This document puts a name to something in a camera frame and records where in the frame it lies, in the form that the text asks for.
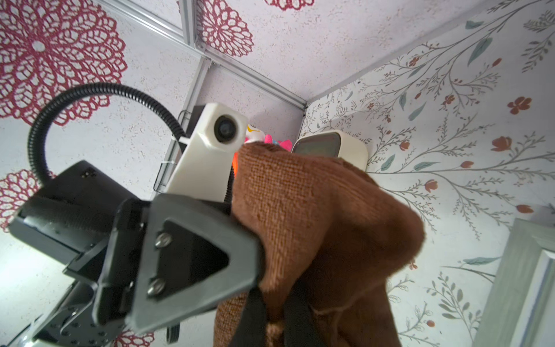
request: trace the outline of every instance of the floral wallpaper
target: floral wallpaper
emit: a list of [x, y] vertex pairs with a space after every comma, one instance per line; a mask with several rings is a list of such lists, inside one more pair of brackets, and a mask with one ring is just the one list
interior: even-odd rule
[[196, 25], [205, 43], [232, 57], [253, 51], [253, 35], [237, 11], [224, 0], [197, 1]]
[[[0, 21], [0, 118], [33, 124], [58, 93], [84, 83], [119, 83], [127, 69], [115, 20], [91, 1], [5, 0], [0, 2]], [[108, 96], [81, 100], [55, 124], [88, 119], [108, 105]]]
[[[7, 229], [39, 188], [27, 160], [27, 136], [39, 110], [69, 87], [107, 81], [138, 88], [177, 115], [199, 61], [90, 0], [2, 0], [0, 40], [0, 274], [10, 279], [0, 286], [0, 342], [6, 343], [50, 310], [72, 282], [62, 264]], [[277, 139], [294, 140], [302, 120], [302, 110], [218, 68], [208, 71], [198, 101], [228, 104]], [[55, 175], [85, 159], [149, 199], [170, 136], [139, 103], [116, 96], [84, 99], [50, 128], [48, 164]], [[180, 343], [210, 345], [213, 321], [213, 313], [187, 320]], [[141, 336], [126, 330], [110, 347], [157, 345], [165, 345], [164, 329]]]
[[287, 9], [300, 10], [304, 6], [314, 5], [314, 0], [264, 0], [268, 5], [279, 7], [282, 11]]
[[515, 218], [555, 225], [555, 2], [503, 0], [309, 105], [422, 218], [387, 292], [403, 346], [471, 346]]

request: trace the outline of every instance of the red flower pattern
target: red flower pattern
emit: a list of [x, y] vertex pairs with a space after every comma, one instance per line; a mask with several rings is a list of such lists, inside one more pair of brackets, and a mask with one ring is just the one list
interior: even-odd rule
[[428, 182], [426, 182], [424, 184], [424, 189], [426, 189], [428, 191], [428, 193], [431, 193], [432, 190], [436, 190], [437, 189], [437, 181], [434, 179], [429, 180]]
[[414, 57], [409, 63], [408, 66], [413, 67], [416, 63], [420, 60], [420, 57]]
[[275, 6], [281, 8], [282, 11], [288, 9], [300, 10], [305, 6], [314, 5], [314, 0], [265, 0], [270, 6]]
[[443, 101], [441, 104], [442, 105], [450, 105], [453, 101], [455, 101], [455, 96], [454, 95], [448, 95], [445, 97], [445, 101]]
[[510, 149], [512, 143], [513, 140], [510, 137], [501, 136], [491, 142], [491, 144], [495, 147], [491, 150], [494, 150], [495, 152], [502, 152]]
[[408, 265], [408, 268], [411, 270], [418, 269], [418, 266], [416, 266], [416, 261], [414, 259], [411, 260], [410, 264]]
[[38, 184], [29, 170], [8, 174], [0, 180], [0, 229], [7, 233], [13, 213], [37, 190]]
[[[0, 1], [0, 118], [32, 124], [64, 90], [91, 82], [120, 83], [127, 69], [116, 21], [89, 0]], [[109, 97], [73, 103], [54, 121], [88, 119]]]
[[462, 162], [461, 164], [461, 168], [463, 169], [469, 169], [474, 165], [474, 162], [470, 162], [469, 160]]
[[199, 35], [211, 47], [233, 57], [253, 51], [253, 35], [237, 11], [223, 0], [203, 0], [197, 3]]
[[530, 208], [528, 205], [518, 205], [516, 206], [517, 211], [520, 213], [534, 213], [534, 210]]
[[407, 150], [410, 145], [411, 145], [411, 143], [409, 141], [403, 141], [403, 142], [401, 142], [399, 147], [401, 148], [401, 150]]
[[511, 108], [512, 114], [518, 114], [521, 110], [529, 109], [530, 102], [532, 102], [532, 98], [518, 97], [514, 102], [509, 102], [507, 106]]
[[126, 330], [114, 340], [113, 347], [149, 347], [153, 341], [154, 333], [135, 335], [131, 330]]

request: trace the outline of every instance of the microfiber towel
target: microfiber towel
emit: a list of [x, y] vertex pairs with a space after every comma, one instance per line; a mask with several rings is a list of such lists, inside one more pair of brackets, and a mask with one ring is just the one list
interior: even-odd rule
[[[328, 346], [400, 346], [385, 284], [422, 245], [418, 215], [339, 158], [250, 143], [238, 162], [231, 213], [265, 249], [266, 345], [283, 346], [283, 305], [302, 281]], [[231, 341], [245, 300], [218, 306], [215, 347]]]

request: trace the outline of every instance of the white device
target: white device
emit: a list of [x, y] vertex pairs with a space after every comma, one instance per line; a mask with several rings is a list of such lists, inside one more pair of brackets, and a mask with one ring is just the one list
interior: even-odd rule
[[[222, 117], [235, 124], [232, 139], [216, 138], [215, 127]], [[179, 139], [187, 148], [171, 175], [166, 193], [223, 202], [233, 155], [245, 142], [246, 122], [244, 115], [223, 104], [206, 104], [193, 135]]]
[[368, 162], [366, 145], [340, 130], [330, 130], [301, 137], [293, 146], [292, 152], [341, 158], [363, 171]]

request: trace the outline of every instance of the metal frame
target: metal frame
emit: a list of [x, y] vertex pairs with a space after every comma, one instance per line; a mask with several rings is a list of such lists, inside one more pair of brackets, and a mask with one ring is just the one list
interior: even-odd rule
[[[196, 105], [196, 100], [199, 98], [200, 90], [202, 89], [204, 79], [206, 78], [206, 74], [211, 65], [212, 61], [210, 59], [200, 57], [199, 65], [196, 68], [195, 76], [193, 77], [193, 83], [189, 87], [189, 92], [187, 93], [185, 103], [183, 104], [183, 109], [178, 116], [178, 122], [183, 128], [186, 127], [190, 119], [189, 116], [193, 111], [193, 107]], [[181, 150], [177, 140], [179, 139], [172, 139], [168, 146], [166, 156], [160, 165], [160, 170], [158, 171], [156, 181], [154, 182], [154, 193], [152, 198], [154, 198], [157, 193], [165, 192], [166, 185], [170, 180], [171, 174], [175, 170], [179, 158], [181, 158]]]
[[186, 49], [190, 54], [204, 57], [222, 68], [232, 72], [238, 78], [260, 88], [271, 96], [293, 105], [301, 110], [306, 108], [306, 100], [295, 93], [280, 86], [271, 79], [252, 70], [235, 59], [206, 46], [196, 38], [196, 16], [195, 0], [179, 0], [181, 10], [181, 22], [184, 30], [153, 15], [146, 9], [138, 6], [130, 0], [96, 0], [106, 9], [110, 9], [133, 22], [139, 23], [145, 28], [163, 36], [179, 47]]
[[474, 347], [533, 345], [555, 285], [555, 229], [516, 219], [474, 338]]
[[[188, 115], [193, 111], [196, 100], [199, 97], [204, 79], [208, 69], [212, 64], [216, 64], [239, 79], [258, 87], [263, 92], [272, 97], [290, 104], [303, 111], [306, 110], [307, 102], [295, 93], [280, 86], [268, 77], [252, 70], [246, 65], [236, 61], [232, 57], [219, 52], [217, 49], [206, 45], [196, 35], [196, 0], [179, 0], [179, 8], [181, 11], [181, 25], [183, 30], [175, 25], [153, 15], [146, 9], [138, 6], [130, 0], [96, 0], [104, 8], [111, 10], [135, 23], [138, 23], [161, 35], [178, 47], [186, 50], [189, 54], [199, 57], [199, 65], [196, 69], [193, 82], [187, 93], [183, 109], [179, 113], [178, 121], [182, 127], [186, 127], [189, 120]], [[156, 181], [154, 182], [154, 191], [151, 195], [153, 199], [158, 193], [164, 193], [166, 185], [169, 182], [177, 162], [181, 157], [179, 148], [179, 139], [172, 139], [165, 158], [160, 165]]]

